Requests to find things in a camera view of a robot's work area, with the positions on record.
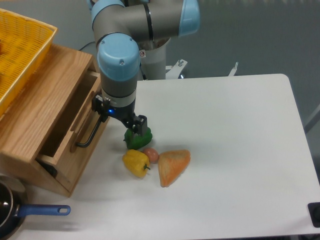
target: plastic vegetable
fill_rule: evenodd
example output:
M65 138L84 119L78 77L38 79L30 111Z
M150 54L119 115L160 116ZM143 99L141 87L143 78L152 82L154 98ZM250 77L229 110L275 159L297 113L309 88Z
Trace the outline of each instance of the plastic vegetable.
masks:
M148 156L149 158L149 162L151 164L156 164L159 160L159 154L158 152L154 149L154 148L151 148L151 147L147 147L145 149L143 149L142 151L145 155Z
M144 136L135 135L130 129L127 129L124 134L124 141L126 143L127 149L138 150L144 147L145 145L147 145L148 143L150 143L151 139L152 139L152 133L149 127L146 133L144 134Z
M138 178L143 178L150 166L149 158L144 153L137 150L128 150L122 157L122 161L127 169Z

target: orange wedge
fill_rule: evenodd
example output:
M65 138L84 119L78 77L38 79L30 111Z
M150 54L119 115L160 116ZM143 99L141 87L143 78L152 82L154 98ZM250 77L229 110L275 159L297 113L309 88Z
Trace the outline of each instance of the orange wedge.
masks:
M166 151L159 155L158 170L161 187L169 187L187 168L190 162L188 150Z

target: wooden drawer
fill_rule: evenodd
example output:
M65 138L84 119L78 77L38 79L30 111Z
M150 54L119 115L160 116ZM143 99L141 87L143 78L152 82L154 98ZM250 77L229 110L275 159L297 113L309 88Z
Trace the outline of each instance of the wooden drawer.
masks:
M0 170L70 196L107 124L89 147L76 147L99 118L91 99L100 74L83 52L53 45L47 57L0 120Z

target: drawer handle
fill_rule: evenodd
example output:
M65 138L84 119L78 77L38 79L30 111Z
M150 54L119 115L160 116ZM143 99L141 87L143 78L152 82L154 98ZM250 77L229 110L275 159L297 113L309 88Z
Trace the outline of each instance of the drawer handle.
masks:
M102 117L100 116L98 121L96 121L96 124L88 138L88 140L85 143L81 143L81 142L76 142L75 145L79 148L86 148L90 145L90 143L92 142L92 140L94 139L94 136L96 135L98 128L100 127L100 124L102 123Z

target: cable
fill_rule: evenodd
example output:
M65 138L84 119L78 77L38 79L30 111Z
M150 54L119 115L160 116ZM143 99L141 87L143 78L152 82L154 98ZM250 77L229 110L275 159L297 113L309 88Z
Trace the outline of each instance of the cable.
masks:
M147 80L148 78L146 77L146 74L145 74L144 71L142 70L141 63L140 63L140 71L141 71L143 80Z
M83 47L81 47L78 51L82 51L84 48L86 48L87 46L89 46L90 44L94 44L95 41L91 41L91 42L88 42L86 45L84 45Z

